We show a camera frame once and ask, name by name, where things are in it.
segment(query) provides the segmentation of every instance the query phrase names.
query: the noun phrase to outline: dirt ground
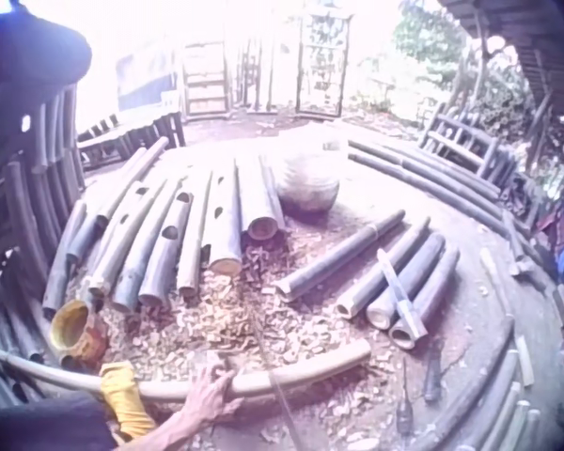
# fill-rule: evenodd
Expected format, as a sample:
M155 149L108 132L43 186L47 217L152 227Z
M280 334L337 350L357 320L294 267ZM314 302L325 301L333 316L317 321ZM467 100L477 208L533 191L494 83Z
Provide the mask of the dirt ground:
M415 136L414 129L384 117L357 119L394 137ZM193 145L204 152L199 158L208 160L211 154L205 143L219 141L212 152L216 158L217 152L228 147L221 141L276 135L304 123L289 117L240 117L191 124L185 129L189 146L168 151L149 176L159 177L160 170L170 170L175 164L180 171L188 172L191 181L191 166L197 158L196 152L190 153ZM89 199L100 195L113 177L113 169L103 168L90 175ZM442 336L446 341L442 360L443 368L447 368L445 390L441 403L434 408L427 406L420 395L427 343L413 353L405 353L392 346L386 334L369 327L364 318L347 322L335 313L335 299L374 263L375 249L296 303L286 304L276 295L261 292L274 280L324 254L360 225L398 209L406 211L404 223L408 225L430 216L430 229L442 233L447 243L457 245L461 251L446 307L431 327L431 336ZM388 250L400 232L384 237L381 245ZM105 308L102 315L110 326L111 344L105 361L129 359L141 380L185 379L193 359L204 350L223 351L233 365L244 371L262 369L264 363L247 318L249 304L260 315L272 365L293 363L365 337L372 346L370 362L289 393L293 419L308 449L351 449L365 438L379 439L377 449L399 449L395 409L401 393L403 359L418 435L467 387L488 355L488 343L503 313L479 263L483 246L491 249L500 271L507 273L509 250L502 238L427 194L347 161L342 167L337 202L329 214L315 224L289 218L286 237L262 246L249 244L243 262L245 271L238 279L203 272L200 299L185 302L172 292L171 311L143 308L141 313L124 318ZM536 382L523 398L541 410L538 449L555 449L564 437L564 364L559 354L559 323L551 301L531 286L510 280L508 291L516 312L516 330L525 336L533 360ZM178 407L150 409L161 415ZM467 433L471 425L472 421L465 422L461 433ZM451 444L459 444L459 437L452 439L446 449L453 449ZM267 397L247 401L233 423L204 432L196 437L191 449L294 448L275 399Z

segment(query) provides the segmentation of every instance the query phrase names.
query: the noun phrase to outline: green foliage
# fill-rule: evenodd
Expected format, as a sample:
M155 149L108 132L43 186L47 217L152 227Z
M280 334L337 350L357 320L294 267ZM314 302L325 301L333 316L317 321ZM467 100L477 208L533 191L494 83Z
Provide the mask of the green foliage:
M427 10L420 2L406 1L401 13L393 32L396 48L426 65L427 81L447 88L455 77L465 32L444 9Z

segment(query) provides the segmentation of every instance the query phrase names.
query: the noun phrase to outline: hollow bamboo end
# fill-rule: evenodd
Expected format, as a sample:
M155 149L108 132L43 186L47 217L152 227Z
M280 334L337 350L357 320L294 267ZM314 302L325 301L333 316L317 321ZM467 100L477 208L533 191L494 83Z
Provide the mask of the hollow bamboo end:
M371 325L376 329L387 331L391 327L390 317L380 309L369 308L366 311L366 316L368 317L368 321Z
M351 299L341 297L337 301L336 311L341 318L349 320L355 316L355 303Z
M258 218L248 227L248 235L253 240L266 241L278 231L278 222L274 218Z
M234 277L241 273L243 264L236 258L219 258L211 263L209 269L217 274Z
M415 341L406 328L401 326L393 327L389 335L393 343L402 350L412 350L415 348Z

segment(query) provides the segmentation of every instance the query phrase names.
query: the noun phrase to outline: bamboo tube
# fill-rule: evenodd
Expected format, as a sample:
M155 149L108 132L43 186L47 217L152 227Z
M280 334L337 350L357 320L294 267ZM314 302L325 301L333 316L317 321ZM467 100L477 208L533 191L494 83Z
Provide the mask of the bamboo tube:
M108 199L104 202L98 212L98 224L102 228L106 228L119 203L123 199L123 196L128 191L132 183L146 174L149 168L163 153L167 142L168 140L166 137L163 136L159 138L157 142L146 151L146 153L143 152L136 158L134 158L134 154L134 157L130 158L130 160L123 165L121 168L122 177L120 184L116 187L115 191L109 195Z
M244 155L237 159L237 164L242 231L253 240L269 240L278 231L278 222L261 158L258 154Z
M181 247L178 262L176 287L178 293L185 297L194 297L198 292L198 269L200 267L205 215L209 201L212 172L200 174L193 186L193 201L188 216L188 224Z
M399 281L410 298L417 294L426 281L444 246L445 238L438 233L432 233L399 273ZM398 300L395 300L391 289L383 291L366 308L369 323L377 329L388 330L396 314L396 301Z
M441 416L434 422L432 428L415 439L410 451L432 451L438 449L441 443L453 432L463 418L470 412L477 402L489 378L494 373L504 350L512 338L514 317L506 316L499 325L497 335L491 344L491 353L480 367L480 371L470 383L454 398Z
M140 203L130 212L128 218L120 226L118 234L109 243L104 256L98 262L96 270L89 279L88 289L93 296L104 299L111 292L135 235L144 218L149 213L152 203L163 188L164 183L165 180L160 180L142 196Z
M38 225L24 187L21 164L11 162L7 164L4 172L8 213L17 243L23 252L25 269L37 277L38 285L44 287L48 280L48 262L39 246Z
M532 451L537 446L537 437L539 435L539 422L541 420L541 411L531 409L526 414L525 430L520 436L520 441L516 446L518 451Z
M133 238L112 297L112 306L118 312L130 314L137 307L138 291L149 264L150 254L179 187L179 178L170 179L164 184Z
M234 276L243 267L243 252L238 173L233 159L215 171L209 196L206 218L210 231L209 269L217 274Z
M412 225L388 252L388 259L396 271L404 266L417 244L421 242L422 237L428 231L430 221L431 218L427 216L419 223ZM344 319L353 318L366 307L374 296L380 294L385 286L386 278L382 266L376 263L366 275L340 295L337 300L337 313Z
M483 445L502 409L517 365L518 351L509 350L489 388L489 393L485 397L482 407L474 413L475 418L472 421L475 426L468 436L462 440L464 445L472 446L474 449L479 449Z
M65 302L65 294L67 291L67 283L69 282L70 265L67 261L67 249L71 240L82 226L86 218L86 202L78 200L71 211L60 243L56 249L53 266L48 275L48 283L44 290L42 300L42 310L47 319L52 319L63 303Z
M143 305L153 307L162 305L171 308L167 294L191 203L192 195L178 190L152 249L149 265L140 287L138 297Z
M326 254L274 282L274 287L284 295L284 302L294 301L356 258L398 225L404 216L405 210L398 210L382 220L363 226Z
M509 421L514 415L514 411L516 410L516 402L518 402L518 398L520 397L521 392L522 385L519 382L512 382L511 387L509 388L508 395L506 396L506 400L504 401L504 405L501 408L501 412L497 416L495 424L493 425L493 429L491 429L491 433L489 434L489 437L487 438L485 444L482 446L482 448L480 448L480 451L495 451L499 447L502 440L504 439L504 436L506 435Z
M522 400L518 401L516 404L516 412L509 423L508 432L506 432L506 437L504 441L499 446L499 451L514 451L518 442L520 441L520 436L525 428L526 416L528 415L528 410L530 409L530 402Z
M369 360L371 347L367 340L356 340L337 350L319 354L293 365L271 370L281 389L289 390L331 378ZM99 395L101 379L88 374L74 373L27 361L0 350L0 363L22 371L31 378L46 381L71 390L85 390ZM188 396L189 381L141 381L140 396L147 401L183 402ZM273 392L269 371L256 371L236 376L228 389L230 397L260 397Z
M460 250L455 246L449 246L432 270L424 287L415 296L414 308L425 326L431 322L432 315L445 300L447 284L455 272L459 259ZM415 347L416 341L409 334L409 328L401 318L391 328L389 336L403 350L412 350Z

